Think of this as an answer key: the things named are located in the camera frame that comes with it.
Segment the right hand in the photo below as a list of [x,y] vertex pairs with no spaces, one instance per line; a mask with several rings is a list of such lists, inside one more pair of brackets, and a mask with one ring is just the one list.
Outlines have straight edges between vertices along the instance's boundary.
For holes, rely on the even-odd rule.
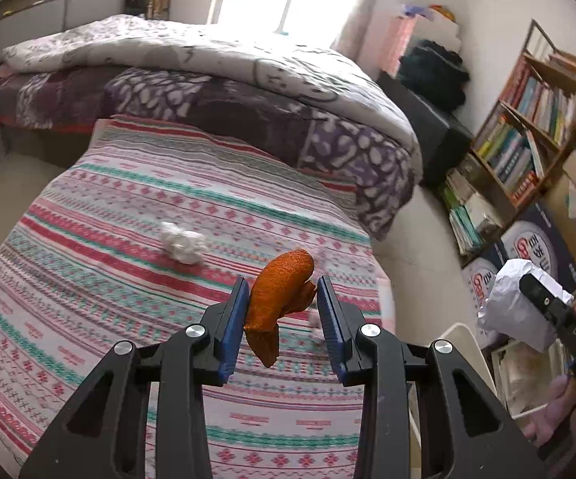
[[522,433],[536,447],[542,447],[550,441],[556,429],[568,418],[572,451],[576,452],[576,377],[560,375],[555,378],[548,389],[548,403],[530,417],[530,422]]

